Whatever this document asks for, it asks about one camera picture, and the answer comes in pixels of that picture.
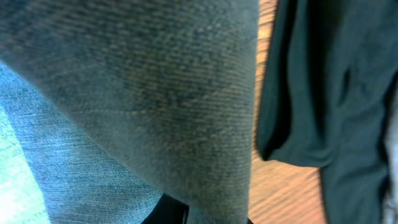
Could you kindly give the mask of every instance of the blue denim fabric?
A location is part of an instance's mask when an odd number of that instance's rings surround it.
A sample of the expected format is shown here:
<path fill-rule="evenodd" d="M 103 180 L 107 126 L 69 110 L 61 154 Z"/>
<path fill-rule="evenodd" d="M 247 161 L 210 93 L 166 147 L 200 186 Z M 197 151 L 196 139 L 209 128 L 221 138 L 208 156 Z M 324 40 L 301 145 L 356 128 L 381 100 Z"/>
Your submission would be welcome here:
<path fill-rule="evenodd" d="M 38 220 L 46 214 L 37 184 L 52 223 L 141 223 L 148 216 L 161 196 L 158 190 L 111 159 L 3 64 L 0 90 L 0 105 L 9 119 L 6 125 L 0 113 L 0 146 L 5 146 L 0 149 L 0 199 L 18 197 L 16 208 L 30 205 L 14 217 L 14 223 L 29 219 L 45 223 Z M 37 184 L 28 177 L 20 147 Z M 17 167 L 24 172 L 17 172 Z M 28 180 L 21 185 L 22 179 Z"/>
<path fill-rule="evenodd" d="M 95 144 L 189 205 L 189 224 L 247 222 L 257 0 L 0 7 L 0 59 Z"/>

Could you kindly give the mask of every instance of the brown wooden surface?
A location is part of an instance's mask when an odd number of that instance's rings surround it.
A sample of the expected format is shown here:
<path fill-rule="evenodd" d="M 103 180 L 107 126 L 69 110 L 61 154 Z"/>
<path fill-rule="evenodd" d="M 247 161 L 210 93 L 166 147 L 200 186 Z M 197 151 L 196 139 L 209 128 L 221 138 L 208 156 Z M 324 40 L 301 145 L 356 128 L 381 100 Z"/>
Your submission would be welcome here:
<path fill-rule="evenodd" d="M 256 108 L 261 90 L 276 0 L 260 0 Z M 324 224 L 316 168 L 264 162 L 252 154 L 249 218 L 255 224 Z"/>

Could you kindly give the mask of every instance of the dark clothing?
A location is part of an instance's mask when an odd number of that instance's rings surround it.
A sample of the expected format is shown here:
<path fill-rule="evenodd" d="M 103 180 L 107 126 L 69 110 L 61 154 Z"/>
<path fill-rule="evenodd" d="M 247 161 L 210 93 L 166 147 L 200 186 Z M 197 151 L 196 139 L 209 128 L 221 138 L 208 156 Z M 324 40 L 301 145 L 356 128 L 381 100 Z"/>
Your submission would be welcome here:
<path fill-rule="evenodd" d="M 397 1 L 279 1 L 262 91 L 264 159 L 321 167 L 331 224 L 380 223 Z"/>

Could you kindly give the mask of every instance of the wood grain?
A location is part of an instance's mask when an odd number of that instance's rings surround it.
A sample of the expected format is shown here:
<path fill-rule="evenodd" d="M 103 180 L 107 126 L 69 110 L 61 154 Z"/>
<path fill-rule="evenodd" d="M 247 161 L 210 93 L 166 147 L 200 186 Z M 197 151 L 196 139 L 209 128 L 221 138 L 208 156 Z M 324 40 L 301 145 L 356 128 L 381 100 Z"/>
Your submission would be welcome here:
<path fill-rule="evenodd" d="M 256 71 L 256 115 L 276 0 L 260 0 Z M 255 224 L 324 224 L 318 170 L 277 161 L 264 162 L 252 154 L 249 218 Z"/>

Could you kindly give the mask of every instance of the wooden floor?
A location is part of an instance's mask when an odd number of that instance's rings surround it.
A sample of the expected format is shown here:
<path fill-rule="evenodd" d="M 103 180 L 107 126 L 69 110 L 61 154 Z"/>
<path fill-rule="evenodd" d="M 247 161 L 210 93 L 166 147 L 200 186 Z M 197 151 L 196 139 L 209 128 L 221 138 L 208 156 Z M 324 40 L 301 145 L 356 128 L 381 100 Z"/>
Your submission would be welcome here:
<path fill-rule="evenodd" d="M 276 0 L 260 0 L 256 73 L 256 108 L 264 78 Z M 252 154 L 249 218 L 255 224 L 324 224 L 319 175 L 316 168 L 264 162 Z"/>

